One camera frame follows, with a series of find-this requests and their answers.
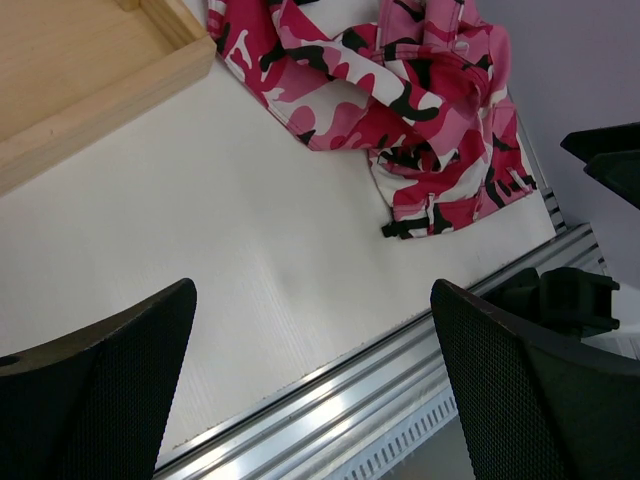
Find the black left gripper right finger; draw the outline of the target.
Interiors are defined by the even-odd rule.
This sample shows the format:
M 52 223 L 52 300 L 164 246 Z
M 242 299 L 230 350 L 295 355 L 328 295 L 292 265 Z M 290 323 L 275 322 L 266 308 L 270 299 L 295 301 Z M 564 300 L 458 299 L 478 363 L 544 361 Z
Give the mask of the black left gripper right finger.
M 638 478 L 638 361 L 444 279 L 431 310 L 476 478 Z

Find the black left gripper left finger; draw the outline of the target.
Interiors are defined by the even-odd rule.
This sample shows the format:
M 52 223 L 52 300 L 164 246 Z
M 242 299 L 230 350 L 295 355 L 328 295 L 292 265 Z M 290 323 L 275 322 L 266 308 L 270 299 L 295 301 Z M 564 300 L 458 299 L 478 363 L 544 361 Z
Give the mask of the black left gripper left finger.
M 2 357 L 2 478 L 152 478 L 196 303 L 185 278 Z

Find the pink camouflage trousers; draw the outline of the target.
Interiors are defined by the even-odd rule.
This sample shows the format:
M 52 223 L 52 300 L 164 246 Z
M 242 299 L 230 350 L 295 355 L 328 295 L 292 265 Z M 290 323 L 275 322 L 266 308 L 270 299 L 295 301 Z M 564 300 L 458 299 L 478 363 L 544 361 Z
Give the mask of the pink camouflage trousers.
M 465 228 L 536 189 L 517 137 L 507 31 L 471 1 L 383 1 L 330 34 L 348 1 L 212 1 L 236 78 L 313 151 L 363 150 L 385 237 Z

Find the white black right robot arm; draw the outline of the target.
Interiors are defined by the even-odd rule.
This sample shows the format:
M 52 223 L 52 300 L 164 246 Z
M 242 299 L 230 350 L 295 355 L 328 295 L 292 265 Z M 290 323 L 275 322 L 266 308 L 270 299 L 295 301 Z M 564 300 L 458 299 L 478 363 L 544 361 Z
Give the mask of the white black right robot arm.
M 585 163 L 584 172 L 639 207 L 639 124 L 572 132 L 561 147 Z M 620 284 L 582 268 L 523 269 L 484 295 L 491 304 L 557 333 L 637 360 L 639 326 L 621 331 L 614 317 Z

